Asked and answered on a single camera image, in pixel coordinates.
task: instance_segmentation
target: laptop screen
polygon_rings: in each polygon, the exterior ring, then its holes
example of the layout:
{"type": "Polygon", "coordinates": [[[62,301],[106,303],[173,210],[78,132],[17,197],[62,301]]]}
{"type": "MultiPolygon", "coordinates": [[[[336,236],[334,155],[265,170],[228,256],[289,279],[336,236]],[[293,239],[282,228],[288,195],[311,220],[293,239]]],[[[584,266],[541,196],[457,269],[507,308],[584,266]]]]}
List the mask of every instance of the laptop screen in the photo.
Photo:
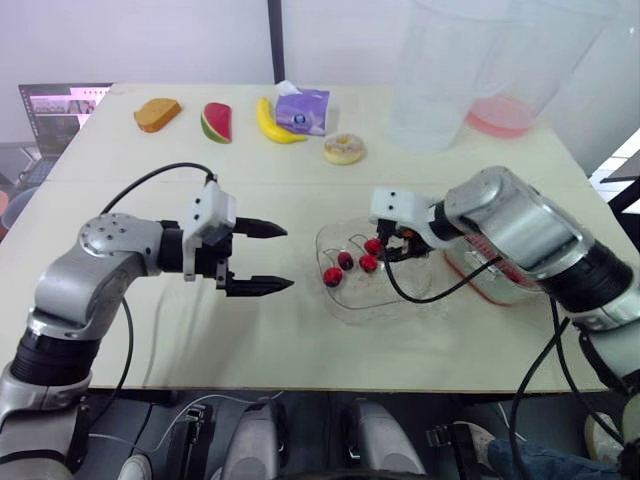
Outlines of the laptop screen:
{"type": "Polygon", "coordinates": [[[42,156],[64,152],[110,87],[111,83],[19,85],[42,156]]]}

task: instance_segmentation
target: red cherry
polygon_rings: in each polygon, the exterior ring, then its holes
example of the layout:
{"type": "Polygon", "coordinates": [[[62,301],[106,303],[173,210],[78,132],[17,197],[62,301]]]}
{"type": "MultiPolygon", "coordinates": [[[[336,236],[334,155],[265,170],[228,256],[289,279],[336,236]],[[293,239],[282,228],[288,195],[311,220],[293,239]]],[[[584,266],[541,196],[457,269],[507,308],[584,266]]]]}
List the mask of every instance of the red cherry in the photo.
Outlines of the red cherry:
{"type": "Polygon", "coordinates": [[[375,272],[378,268],[378,260],[373,255],[363,255],[358,260],[360,267],[367,273],[375,272]]]}
{"type": "Polygon", "coordinates": [[[338,265],[344,271],[351,270],[353,268],[353,257],[349,252],[340,252],[338,254],[338,265]]]}
{"type": "Polygon", "coordinates": [[[377,238],[370,238],[369,240],[364,242],[364,249],[367,251],[369,255],[373,255],[374,257],[377,257],[378,255],[380,255],[380,252],[382,251],[382,244],[380,243],[380,240],[378,240],[377,238]]]}
{"type": "Polygon", "coordinates": [[[327,268],[322,274],[322,281],[327,287],[337,287],[342,280],[342,270],[338,267],[327,268]]]}

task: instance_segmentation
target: tissue box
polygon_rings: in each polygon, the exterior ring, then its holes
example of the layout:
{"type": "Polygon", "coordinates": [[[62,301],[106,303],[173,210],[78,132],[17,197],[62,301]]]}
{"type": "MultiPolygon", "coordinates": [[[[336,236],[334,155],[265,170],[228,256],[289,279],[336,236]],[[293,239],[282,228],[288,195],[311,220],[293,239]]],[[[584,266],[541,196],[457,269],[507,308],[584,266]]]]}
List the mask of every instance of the tissue box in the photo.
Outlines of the tissue box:
{"type": "Polygon", "coordinates": [[[305,88],[296,92],[278,97],[276,123],[293,133],[324,135],[329,92],[305,88]]]}

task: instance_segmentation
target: plastic cup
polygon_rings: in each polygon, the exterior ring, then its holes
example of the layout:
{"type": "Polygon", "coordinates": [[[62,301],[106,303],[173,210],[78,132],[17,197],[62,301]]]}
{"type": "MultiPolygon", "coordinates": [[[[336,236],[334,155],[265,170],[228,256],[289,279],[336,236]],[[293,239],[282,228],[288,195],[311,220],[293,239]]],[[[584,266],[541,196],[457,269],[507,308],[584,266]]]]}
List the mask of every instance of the plastic cup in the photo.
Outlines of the plastic cup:
{"type": "Polygon", "coordinates": [[[504,88],[486,73],[521,19],[518,0],[414,0],[388,137],[419,153],[448,148],[473,101],[504,88]]]}
{"type": "Polygon", "coordinates": [[[489,135],[514,138],[526,133],[537,116],[579,65],[618,9],[615,0],[524,0],[526,22],[518,60],[504,91],[478,99],[467,122],[489,135]]]}

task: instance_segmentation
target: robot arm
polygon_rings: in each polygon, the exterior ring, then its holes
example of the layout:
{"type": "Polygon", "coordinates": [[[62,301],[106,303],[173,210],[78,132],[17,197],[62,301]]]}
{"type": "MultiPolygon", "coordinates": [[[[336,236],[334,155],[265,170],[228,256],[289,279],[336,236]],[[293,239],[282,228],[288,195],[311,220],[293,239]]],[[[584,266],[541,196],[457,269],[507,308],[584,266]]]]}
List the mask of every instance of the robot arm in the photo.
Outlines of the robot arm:
{"type": "MultiPolygon", "coordinates": [[[[481,234],[503,258],[555,298],[580,329],[580,344],[606,385],[631,398],[624,435],[640,452],[640,272],[570,215],[504,167],[450,190],[444,200],[393,189],[374,192],[371,220],[386,246],[405,230],[416,255],[481,234]]],[[[406,243],[400,258],[412,256],[406,243]]]]}
{"type": "Polygon", "coordinates": [[[67,479],[86,454],[91,365],[129,285],[138,277],[182,272],[214,278],[228,296],[261,296],[293,282],[234,279],[234,233],[286,235],[279,226],[237,218],[235,199],[209,181],[190,205],[184,231],[104,213],[85,223],[76,244],[42,275],[13,361],[0,377],[0,478],[67,479]]]}

